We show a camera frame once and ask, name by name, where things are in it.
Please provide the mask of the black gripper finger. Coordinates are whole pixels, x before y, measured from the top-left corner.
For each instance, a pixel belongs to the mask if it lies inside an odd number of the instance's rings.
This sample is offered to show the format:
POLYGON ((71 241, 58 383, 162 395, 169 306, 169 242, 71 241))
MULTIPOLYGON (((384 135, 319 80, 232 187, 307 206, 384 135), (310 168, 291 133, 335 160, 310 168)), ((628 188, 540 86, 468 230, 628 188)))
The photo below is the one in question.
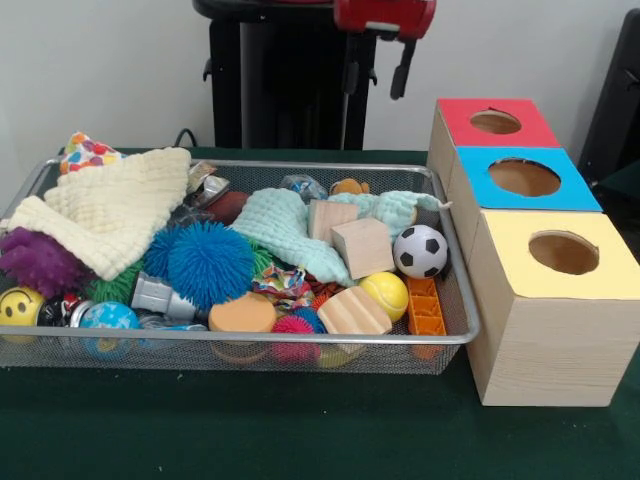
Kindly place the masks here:
POLYGON ((348 35, 345 51, 345 96, 349 103, 359 82, 359 36, 348 35))
POLYGON ((403 45, 403 51, 399 65, 395 68, 391 87, 390 98, 394 101, 403 98, 405 95, 407 79, 409 77, 410 67, 416 50, 416 39, 397 38, 396 42, 403 45))

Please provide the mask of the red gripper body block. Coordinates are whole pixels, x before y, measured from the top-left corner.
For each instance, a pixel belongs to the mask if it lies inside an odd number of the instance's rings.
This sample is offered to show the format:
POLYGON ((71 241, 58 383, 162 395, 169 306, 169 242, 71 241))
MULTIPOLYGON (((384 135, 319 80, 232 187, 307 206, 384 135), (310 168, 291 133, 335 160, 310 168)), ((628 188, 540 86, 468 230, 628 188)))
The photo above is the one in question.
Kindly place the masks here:
POLYGON ((339 29, 392 33, 400 39, 421 39, 435 16, 437 2, 423 0, 338 0, 333 2, 339 29))

